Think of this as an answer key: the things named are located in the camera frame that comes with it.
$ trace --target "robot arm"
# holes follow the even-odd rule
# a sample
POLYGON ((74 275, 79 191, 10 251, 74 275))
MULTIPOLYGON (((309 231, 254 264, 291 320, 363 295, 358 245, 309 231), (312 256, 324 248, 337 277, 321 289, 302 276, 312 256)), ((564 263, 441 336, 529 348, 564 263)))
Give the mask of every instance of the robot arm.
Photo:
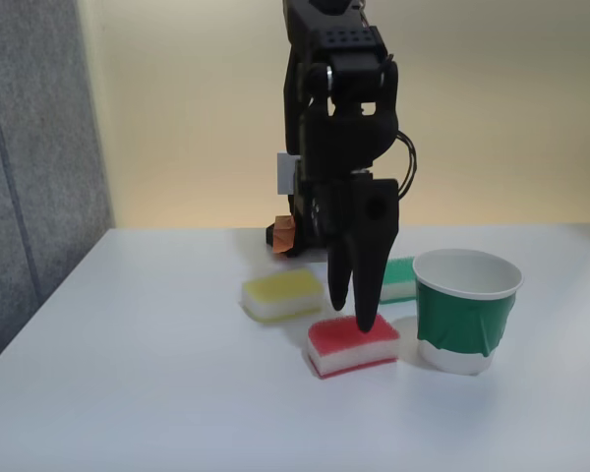
POLYGON ((283 0, 291 52, 286 146, 301 155, 289 197, 300 248, 325 247, 335 310, 353 276, 358 327, 376 318, 398 232, 398 183, 367 170, 398 136, 397 66, 360 0, 283 0), (328 99, 335 110, 330 115, 328 99), (362 104, 374 103, 373 115, 362 104))

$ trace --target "gray fabric partition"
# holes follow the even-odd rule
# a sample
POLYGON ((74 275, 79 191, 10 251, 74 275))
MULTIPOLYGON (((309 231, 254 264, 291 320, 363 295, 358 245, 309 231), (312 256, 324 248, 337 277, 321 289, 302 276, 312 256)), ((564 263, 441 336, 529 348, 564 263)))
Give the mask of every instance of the gray fabric partition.
POLYGON ((110 225, 76 2, 0 0, 0 352, 110 225))

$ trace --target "table surface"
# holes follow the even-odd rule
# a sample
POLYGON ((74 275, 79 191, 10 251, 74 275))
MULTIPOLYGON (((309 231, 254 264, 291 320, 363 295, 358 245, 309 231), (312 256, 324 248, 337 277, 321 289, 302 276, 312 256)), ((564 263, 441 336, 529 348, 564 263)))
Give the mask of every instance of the table surface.
POLYGON ((408 227, 392 253, 445 247, 525 273, 492 368, 426 366, 408 302, 381 307, 396 365, 322 381, 303 346, 330 309, 265 326, 239 303, 277 269, 325 279, 323 255, 277 260, 261 230, 108 232, 0 356, 0 471, 590 470, 590 225, 408 227))

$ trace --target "black cable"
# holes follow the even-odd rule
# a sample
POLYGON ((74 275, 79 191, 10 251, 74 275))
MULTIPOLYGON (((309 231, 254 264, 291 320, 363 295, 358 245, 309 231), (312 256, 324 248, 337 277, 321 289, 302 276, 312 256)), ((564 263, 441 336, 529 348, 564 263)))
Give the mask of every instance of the black cable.
POLYGON ((409 190, 411 190, 413 180, 415 179, 415 174, 417 173, 417 150, 415 149, 415 146, 413 145, 411 139, 401 131, 398 130, 396 137, 400 141, 405 143, 406 146, 409 148, 409 169, 398 191, 398 199, 402 200, 406 196, 406 194, 408 194, 409 190))

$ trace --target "paper cup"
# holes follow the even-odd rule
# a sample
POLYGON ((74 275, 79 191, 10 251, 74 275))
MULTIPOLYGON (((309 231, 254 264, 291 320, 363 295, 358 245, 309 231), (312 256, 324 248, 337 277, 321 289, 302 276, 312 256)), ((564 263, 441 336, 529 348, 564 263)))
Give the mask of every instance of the paper cup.
POLYGON ((418 350, 438 369, 474 375, 492 364, 522 286, 518 267, 491 254, 443 249, 413 262, 418 350))

